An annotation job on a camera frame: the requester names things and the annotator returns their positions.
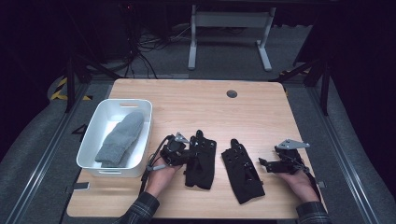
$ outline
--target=wooden table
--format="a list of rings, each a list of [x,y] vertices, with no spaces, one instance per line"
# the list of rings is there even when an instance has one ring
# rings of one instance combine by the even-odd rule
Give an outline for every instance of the wooden table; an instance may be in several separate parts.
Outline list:
[[[237,92],[235,98],[227,91]],[[286,138],[302,141],[283,87],[278,83],[215,80],[119,79],[109,98],[146,99],[152,102],[149,154],[168,134],[181,132],[190,139],[197,130],[217,141],[215,178],[211,190],[185,187],[185,166],[160,196],[155,217],[172,218],[297,218],[300,203],[289,186],[259,164],[259,157],[278,161],[274,146]],[[243,144],[263,182],[265,196],[239,204],[221,152],[236,138]],[[305,149],[299,149],[311,167]],[[119,217],[136,199],[138,178],[94,177],[84,170],[78,182],[88,190],[73,193],[67,214],[71,217]]]

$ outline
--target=gray cloth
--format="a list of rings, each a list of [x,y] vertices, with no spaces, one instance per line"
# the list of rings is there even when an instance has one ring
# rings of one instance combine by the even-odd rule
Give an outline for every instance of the gray cloth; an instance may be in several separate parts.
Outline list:
[[[143,128],[144,116],[140,111],[127,115],[108,134],[95,161],[119,164],[125,150],[136,140]]]
[[[134,150],[134,147],[129,147],[126,149],[124,154],[122,155],[122,158],[119,163],[112,163],[110,161],[102,161],[102,168],[126,168],[128,164],[128,160],[132,155],[132,151]]]

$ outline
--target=sleeve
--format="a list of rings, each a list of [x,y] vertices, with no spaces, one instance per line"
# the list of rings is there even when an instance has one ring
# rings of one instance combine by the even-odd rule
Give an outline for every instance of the sleeve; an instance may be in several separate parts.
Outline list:
[[[128,211],[113,224],[149,223],[160,206],[160,202],[149,193],[142,192]]]
[[[320,202],[302,203],[297,208],[300,224],[331,224],[332,220]]]

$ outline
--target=black tactile glove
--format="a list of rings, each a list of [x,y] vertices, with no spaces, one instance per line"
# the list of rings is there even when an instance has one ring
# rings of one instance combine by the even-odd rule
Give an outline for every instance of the black tactile glove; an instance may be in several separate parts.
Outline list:
[[[215,176],[216,142],[204,138],[202,131],[198,130],[190,139],[190,151],[196,156],[187,161],[185,185],[210,189]]]
[[[221,157],[227,169],[233,193],[240,204],[265,195],[262,182],[242,144],[232,139],[231,148],[221,153]]]

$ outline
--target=human hand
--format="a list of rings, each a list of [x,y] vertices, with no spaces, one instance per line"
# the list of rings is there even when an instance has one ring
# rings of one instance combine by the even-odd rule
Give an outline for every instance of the human hand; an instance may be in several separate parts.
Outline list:
[[[293,192],[303,203],[319,202],[318,195],[312,188],[308,176],[302,170],[298,170],[294,175],[287,173],[276,174],[289,184]]]
[[[160,193],[168,187],[172,178],[174,177],[177,170],[181,168],[180,166],[168,166],[166,165],[163,158],[159,157],[155,159],[153,166],[165,165],[164,168],[160,170],[151,171],[148,176],[148,186],[145,192],[151,194],[152,196],[158,198]]]

